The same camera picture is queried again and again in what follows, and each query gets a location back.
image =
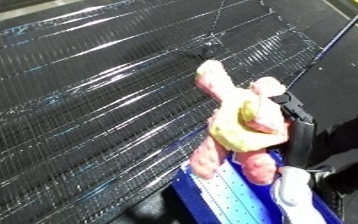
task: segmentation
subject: black cable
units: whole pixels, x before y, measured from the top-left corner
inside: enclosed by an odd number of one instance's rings
[[[303,75],[306,74],[318,61],[320,61],[325,54],[358,22],[358,14],[350,20],[326,45],[325,47],[312,59],[312,61],[305,66],[295,78],[288,84],[287,89],[290,89],[296,82],[298,82]]]

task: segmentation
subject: clamp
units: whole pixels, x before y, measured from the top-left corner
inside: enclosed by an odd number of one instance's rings
[[[291,224],[325,224],[323,216],[313,205],[309,187],[310,174],[306,166],[315,136],[315,121],[303,109],[303,104],[290,92],[272,97],[290,120],[289,141],[285,144],[281,176],[273,183],[271,196]]]

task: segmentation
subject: blue platform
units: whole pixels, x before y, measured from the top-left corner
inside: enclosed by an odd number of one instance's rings
[[[172,185],[198,223],[283,223],[282,214],[270,197],[270,186],[248,182],[230,159],[211,180],[198,178],[188,164],[183,164]],[[314,196],[313,200],[327,224],[342,223],[320,198]]]

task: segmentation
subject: pink stuffed toy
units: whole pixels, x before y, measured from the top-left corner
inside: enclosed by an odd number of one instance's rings
[[[268,97],[285,87],[263,77],[248,89],[234,86],[222,63],[208,60],[197,69],[196,85],[220,102],[208,119],[208,136],[190,156],[192,171],[203,179],[214,177],[230,151],[243,174],[254,184],[270,184],[277,172],[266,147],[288,140],[288,125],[280,106]]]

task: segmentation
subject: black mesh surface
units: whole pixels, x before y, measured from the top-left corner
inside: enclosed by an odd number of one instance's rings
[[[208,43],[242,86],[318,50],[257,0],[95,4],[0,30],[0,223],[106,223],[169,184],[217,106]]]

